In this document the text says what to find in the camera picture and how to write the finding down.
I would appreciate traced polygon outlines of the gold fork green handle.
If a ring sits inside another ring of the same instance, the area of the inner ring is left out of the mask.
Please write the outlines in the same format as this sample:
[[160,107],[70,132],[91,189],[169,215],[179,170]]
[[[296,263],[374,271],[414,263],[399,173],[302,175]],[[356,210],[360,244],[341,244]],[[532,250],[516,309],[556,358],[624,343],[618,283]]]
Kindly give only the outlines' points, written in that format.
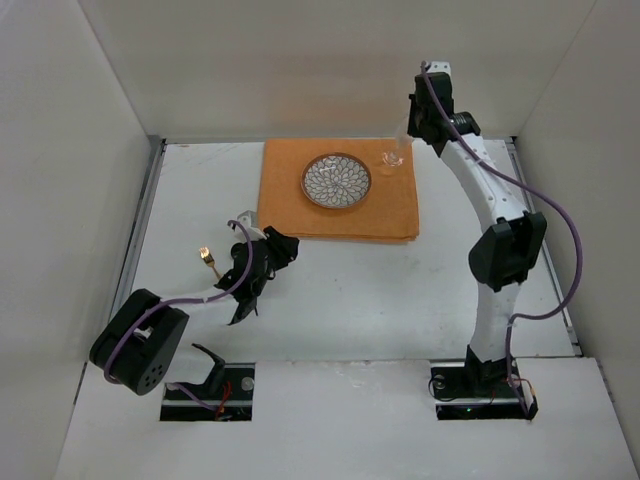
[[215,277],[217,280],[220,280],[222,275],[220,274],[220,272],[217,270],[216,268],[216,262],[215,259],[213,258],[211,251],[208,247],[203,246],[199,248],[199,254],[200,257],[202,259],[202,261],[204,262],[204,264],[213,271]]

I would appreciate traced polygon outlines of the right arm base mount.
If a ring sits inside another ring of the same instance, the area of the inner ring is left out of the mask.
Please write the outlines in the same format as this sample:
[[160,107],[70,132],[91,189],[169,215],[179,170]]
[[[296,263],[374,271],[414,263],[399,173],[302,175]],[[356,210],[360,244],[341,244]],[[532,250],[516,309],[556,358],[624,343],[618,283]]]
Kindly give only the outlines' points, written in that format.
[[434,362],[428,390],[440,421],[533,420],[539,405],[531,382],[512,373],[499,374],[485,385],[474,385],[463,361]]

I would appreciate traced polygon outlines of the clear wine glass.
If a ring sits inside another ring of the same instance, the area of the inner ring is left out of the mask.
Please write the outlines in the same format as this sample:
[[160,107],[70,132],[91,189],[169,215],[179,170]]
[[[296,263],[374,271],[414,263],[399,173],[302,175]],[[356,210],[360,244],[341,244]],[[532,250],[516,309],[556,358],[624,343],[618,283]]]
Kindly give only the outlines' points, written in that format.
[[393,145],[382,154],[381,172],[384,176],[392,176],[403,165],[406,153],[413,143],[408,133],[410,116],[405,115],[394,130]]

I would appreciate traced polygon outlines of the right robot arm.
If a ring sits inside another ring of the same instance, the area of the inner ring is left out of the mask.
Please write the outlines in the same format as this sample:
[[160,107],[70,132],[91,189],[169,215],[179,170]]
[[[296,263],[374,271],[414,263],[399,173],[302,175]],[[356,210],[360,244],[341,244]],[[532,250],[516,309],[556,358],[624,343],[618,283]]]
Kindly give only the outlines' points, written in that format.
[[530,212],[500,178],[474,118],[455,112],[449,74],[437,71],[414,81],[407,133],[433,148],[459,181],[480,223],[481,235],[468,254],[479,296],[462,386],[473,396],[492,393],[507,378],[509,320],[521,285],[537,262],[547,221]]

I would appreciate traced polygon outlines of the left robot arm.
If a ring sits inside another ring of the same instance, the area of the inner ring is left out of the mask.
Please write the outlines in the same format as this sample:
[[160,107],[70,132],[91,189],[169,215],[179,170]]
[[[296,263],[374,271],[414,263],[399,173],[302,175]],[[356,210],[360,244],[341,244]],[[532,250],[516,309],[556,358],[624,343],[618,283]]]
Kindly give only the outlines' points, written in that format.
[[300,240],[268,226],[252,240],[237,220],[228,225],[244,237],[230,250],[232,267],[215,284],[210,297],[163,300],[147,289],[131,293],[94,341],[89,360],[112,384],[120,384],[143,396],[164,378],[186,329],[189,315],[182,305],[208,304],[225,297],[237,302],[232,325],[257,311],[258,298],[276,272],[295,261]]

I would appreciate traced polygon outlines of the patterned ceramic plate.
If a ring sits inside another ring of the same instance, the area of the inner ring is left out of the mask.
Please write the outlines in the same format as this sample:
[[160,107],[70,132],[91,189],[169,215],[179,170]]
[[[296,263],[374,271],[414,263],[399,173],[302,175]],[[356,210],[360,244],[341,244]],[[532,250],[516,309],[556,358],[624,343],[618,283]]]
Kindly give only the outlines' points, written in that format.
[[348,209],[360,204],[371,186],[372,176],[367,165],[342,152],[317,156],[301,174],[304,195],[326,209]]

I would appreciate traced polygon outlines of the orange cloth placemat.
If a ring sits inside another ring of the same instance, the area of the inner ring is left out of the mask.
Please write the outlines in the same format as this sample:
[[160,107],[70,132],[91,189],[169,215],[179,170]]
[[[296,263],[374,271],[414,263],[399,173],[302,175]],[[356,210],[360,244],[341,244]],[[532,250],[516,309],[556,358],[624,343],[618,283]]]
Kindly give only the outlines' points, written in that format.
[[[261,228],[272,226],[293,237],[405,243],[420,232],[419,202],[410,147],[403,163],[387,165],[383,154],[391,138],[269,139],[265,143],[258,202]],[[318,206],[303,192],[303,172],[321,155],[350,154],[365,163],[372,186],[357,205],[346,209]]]

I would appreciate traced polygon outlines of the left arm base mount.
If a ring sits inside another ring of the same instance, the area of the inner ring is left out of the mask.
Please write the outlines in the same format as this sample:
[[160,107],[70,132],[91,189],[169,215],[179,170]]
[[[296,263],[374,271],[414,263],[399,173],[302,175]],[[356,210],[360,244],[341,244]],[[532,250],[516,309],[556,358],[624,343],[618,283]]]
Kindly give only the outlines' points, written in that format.
[[214,366],[201,384],[180,382],[163,392],[161,422],[249,422],[253,414],[256,365]]

